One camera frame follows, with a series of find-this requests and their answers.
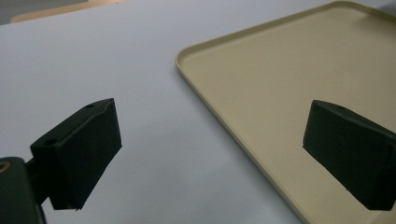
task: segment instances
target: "white table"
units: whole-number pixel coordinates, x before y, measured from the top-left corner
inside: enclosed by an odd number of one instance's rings
[[[114,97],[123,148],[62,223],[301,223],[178,74],[183,48],[329,1],[134,0],[0,26],[0,157]],[[360,1],[392,11],[390,0]]]

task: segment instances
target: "tray surface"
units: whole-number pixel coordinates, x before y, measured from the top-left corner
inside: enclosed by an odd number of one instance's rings
[[[396,131],[396,18],[335,2],[182,50],[180,73],[306,223],[396,223],[303,149],[312,100]]]

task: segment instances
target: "black block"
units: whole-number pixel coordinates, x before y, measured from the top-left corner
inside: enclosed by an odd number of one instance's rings
[[[86,105],[31,145],[54,209],[80,209],[121,148],[113,99]]]
[[[311,105],[304,148],[370,210],[396,199],[396,134],[346,109]]]

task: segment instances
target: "table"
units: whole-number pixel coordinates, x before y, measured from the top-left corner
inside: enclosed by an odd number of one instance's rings
[[[134,0],[0,26],[0,157],[114,97],[123,148],[48,223],[302,223],[175,67],[189,45],[329,1]],[[359,1],[392,11],[391,1]]]

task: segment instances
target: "table surface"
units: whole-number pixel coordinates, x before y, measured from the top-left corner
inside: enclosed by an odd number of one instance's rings
[[[302,223],[177,72],[187,46],[329,1],[134,0],[0,26],[0,157],[91,102],[123,147],[81,211],[48,223]],[[393,1],[359,1],[394,12]]]

